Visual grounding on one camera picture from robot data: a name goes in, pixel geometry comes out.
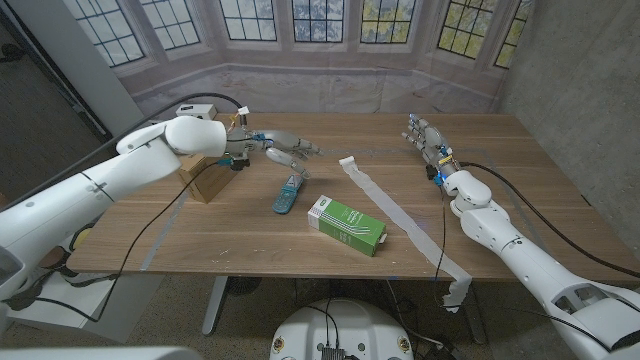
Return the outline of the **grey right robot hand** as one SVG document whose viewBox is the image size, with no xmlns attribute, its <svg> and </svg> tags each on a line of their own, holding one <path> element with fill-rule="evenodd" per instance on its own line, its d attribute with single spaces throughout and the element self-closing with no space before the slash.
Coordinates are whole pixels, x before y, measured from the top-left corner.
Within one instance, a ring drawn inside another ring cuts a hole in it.
<svg viewBox="0 0 640 360">
<path fill-rule="evenodd" d="M 440 174 L 443 178 L 459 171 L 459 165 L 453 157 L 448 140 L 428 121 L 416 114 L 409 115 L 409 132 L 401 136 L 414 145 L 428 166 L 433 167 L 429 174 Z"/>
</svg>

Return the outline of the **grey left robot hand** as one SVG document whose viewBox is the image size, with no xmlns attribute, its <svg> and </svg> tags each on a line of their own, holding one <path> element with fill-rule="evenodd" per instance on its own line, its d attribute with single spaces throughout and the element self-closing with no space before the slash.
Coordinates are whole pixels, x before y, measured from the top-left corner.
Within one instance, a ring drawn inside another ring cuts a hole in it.
<svg viewBox="0 0 640 360">
<path fill-rule="evenodd" d="M 304 179 L 311 177 L 304 162 L 312 156 L 323 155 L 322 149 L 314 143 L 280 130 L 254 131 L 245 148 L 264 152 L 272 162 L 290 168 Z"/>
</svg>

